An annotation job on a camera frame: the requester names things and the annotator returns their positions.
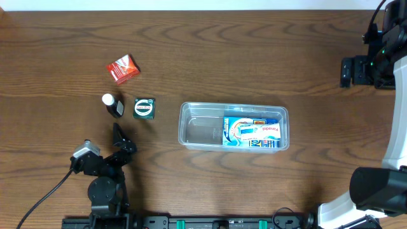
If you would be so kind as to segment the red small box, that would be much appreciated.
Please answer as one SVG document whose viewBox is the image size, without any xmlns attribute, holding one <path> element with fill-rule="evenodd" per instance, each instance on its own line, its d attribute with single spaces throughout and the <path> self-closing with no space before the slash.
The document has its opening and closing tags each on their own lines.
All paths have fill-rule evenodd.
<svg viewBox="0 0 407 229">
<path fill-rule="evenodd" d="M 117 85 L 141 73 L 131 54 L 126 54 L 115 62 L 108 64 L 106 69 Z"/>
</svg>

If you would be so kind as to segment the clear plastic container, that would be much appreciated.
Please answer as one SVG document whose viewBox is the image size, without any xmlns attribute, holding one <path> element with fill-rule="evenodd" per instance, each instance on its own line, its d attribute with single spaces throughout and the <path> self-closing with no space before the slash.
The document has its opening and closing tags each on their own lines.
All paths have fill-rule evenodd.
<svg viewBox="0 0 407 229">
<path fill-rule="evenodd" d="M 243 148 L 223 146 L 223 119 L 225 116 L 241 118 L 270 118 L 279 121 L 281 139 L 279 148 Z M 222 104 L 185 102 L 179 115 L 178 141 L 188 149 L 202 151 L 231 151 L 243 153 L 276 153 L 286 150 L 289 140 L 289 113 L 281 106 L 252 104 Z"/>
</svg>

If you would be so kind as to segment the white Panadol box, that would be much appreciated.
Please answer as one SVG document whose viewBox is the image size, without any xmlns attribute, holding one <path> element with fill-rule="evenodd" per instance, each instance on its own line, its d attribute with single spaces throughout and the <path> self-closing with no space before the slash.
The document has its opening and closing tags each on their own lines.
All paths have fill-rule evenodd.
<svg viewBox="0 0 407 229">
<path fill-rule="evenodd" d="M 280 125 L 278 123 L 242 125 L 240 127 L 240 138 L 243 141 L 280 140 Z"/>
</svg>

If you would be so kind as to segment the blue cooling patch box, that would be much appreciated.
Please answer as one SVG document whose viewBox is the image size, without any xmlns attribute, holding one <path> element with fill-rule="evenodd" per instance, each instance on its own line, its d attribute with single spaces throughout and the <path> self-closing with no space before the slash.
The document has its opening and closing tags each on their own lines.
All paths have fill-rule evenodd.
<svg viewBox="0 0 407 229">
<path fill-rule="evenodd" d="M 270 118 L 241 118 L 225 116 L 223 119 L 223 146 L 239 146 L 243 148 L 279 148 L 280 140 L 267 139 L 243 141 L 240 138 L 240 127 L 242 125 L 262 125 L 273 123 L 279 124 L 279 121 Z"/>
</svg>

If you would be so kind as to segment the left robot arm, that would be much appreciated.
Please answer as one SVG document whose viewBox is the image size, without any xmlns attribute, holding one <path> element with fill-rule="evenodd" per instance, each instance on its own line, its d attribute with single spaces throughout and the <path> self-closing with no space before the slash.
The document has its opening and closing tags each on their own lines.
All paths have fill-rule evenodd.
<svg viewBox="0 0 407 229">
<path fill-rule="evenodd" d="M 122 167 L 132 161 L 137 146 L 118 123 L 113 124 L 113 146 L 118 150 L 104 158 L 93 142 L 85 140 L 70 158 L 73 173 L 95 177 L 88 187 L 91 213 L 87 228 L 132 228 L 134 225 L 133 216 L 128 212 L 130 202 Z"/>
</svg>

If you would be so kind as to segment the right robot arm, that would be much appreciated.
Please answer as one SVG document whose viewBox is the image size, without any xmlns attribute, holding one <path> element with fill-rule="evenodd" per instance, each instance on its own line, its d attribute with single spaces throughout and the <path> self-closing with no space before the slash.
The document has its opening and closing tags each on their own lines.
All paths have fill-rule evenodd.
<svg viewBox="0 0 407 229">
<path fill-rule="evenodd" d="M 304 228 L 379 228 L 379 220 L 406 214 L 406 0 L 382 1 L 381 29 L 371 21 L 362 37 L 367 55 L 344 58 L 340 86 L 395 90 L 392 130 L 380 168 L 359 167 L 349 190 L 308 215 Z"/>
</svg>

